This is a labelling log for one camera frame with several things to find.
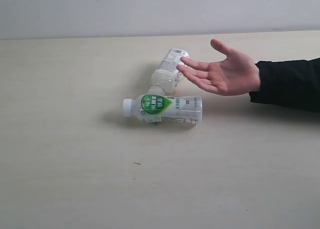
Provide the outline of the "person's open hand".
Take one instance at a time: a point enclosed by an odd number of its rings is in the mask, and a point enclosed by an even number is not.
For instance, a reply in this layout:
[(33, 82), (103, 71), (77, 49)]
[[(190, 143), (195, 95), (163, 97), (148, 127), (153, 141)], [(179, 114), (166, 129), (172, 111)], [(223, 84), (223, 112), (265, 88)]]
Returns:
[(226, 58), (216, 62), (199, 62), (181, 57), (183, 64), (176, 68), (190, 82), (208, 93), (239, 96), (259, 91), (260, 72), (251, 57), (217, 39), (212, 39), (210, 45)]

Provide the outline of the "black sleeved forearm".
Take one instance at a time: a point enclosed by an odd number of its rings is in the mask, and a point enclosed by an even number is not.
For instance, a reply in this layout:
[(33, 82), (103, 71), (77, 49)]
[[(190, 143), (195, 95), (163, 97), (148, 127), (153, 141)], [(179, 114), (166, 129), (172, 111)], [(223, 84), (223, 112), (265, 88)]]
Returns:
[(250, 101), (291, 109), (320, 111), (320, 59), (259, 61), (260, 88)]

